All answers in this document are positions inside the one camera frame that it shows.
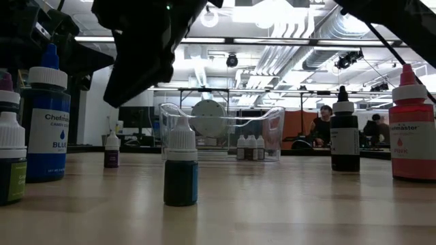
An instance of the desk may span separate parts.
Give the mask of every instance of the desk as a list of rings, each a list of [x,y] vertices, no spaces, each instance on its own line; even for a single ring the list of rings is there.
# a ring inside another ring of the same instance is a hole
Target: desk
[[[0,208],[0,244],[434,244],[434,185],[393,181],[390,162],[332,174],[329,157],[200,163],[199,203],[165,207],[158,154],[69,154],[58,182]]]

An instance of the green label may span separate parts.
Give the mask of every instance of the green label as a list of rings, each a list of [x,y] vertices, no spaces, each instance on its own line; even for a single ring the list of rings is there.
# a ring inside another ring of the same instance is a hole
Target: green label
[[[21,199],[25,195],[27,162],[13,163],[7,201]]]

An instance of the person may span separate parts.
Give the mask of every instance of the person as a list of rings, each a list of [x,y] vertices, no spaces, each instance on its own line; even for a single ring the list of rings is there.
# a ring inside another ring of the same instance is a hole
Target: person
[[[328,105],[323,105],[320,110],[321,117],[313,119],[311,135],[315,138],[316,146],[325,146],[330,143],[330,117],[333,110]]]
[[[367,125],[365,125],[363,133],[366,136],[371,136],[372,145],[376,143],[389,144],[389,126],[384,123],[384,116],[374,114],[371,119],[372,120],[368,120]]]

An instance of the black bottle cap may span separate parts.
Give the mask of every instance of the black bottle cap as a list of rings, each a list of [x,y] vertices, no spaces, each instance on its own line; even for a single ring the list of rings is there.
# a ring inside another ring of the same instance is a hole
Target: black bottle cap
[[[338,102],[344,101],[348,101],[348,93],[345,90],[345,86],[341,86],[339,87]]]

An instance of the clear acrylic box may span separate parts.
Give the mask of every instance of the clear acrylic box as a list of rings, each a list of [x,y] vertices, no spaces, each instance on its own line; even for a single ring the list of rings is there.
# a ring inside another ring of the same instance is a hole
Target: clear acrylic box
[[[236,160],[237,141],[241,134],[245,138],[262,135],[265,141],[265,159],[258,161],[276,162],[280,159],[285,108],[271,108],[257,118],[235,117],[236,112],[226,117],[190,116],[173,103],[163,103],[160,110],[160,133],[162,159],[166,159],[168,136],[178,118],[189,118],[189,126],[196,132],[196,148],[199,161],[241,161]]]

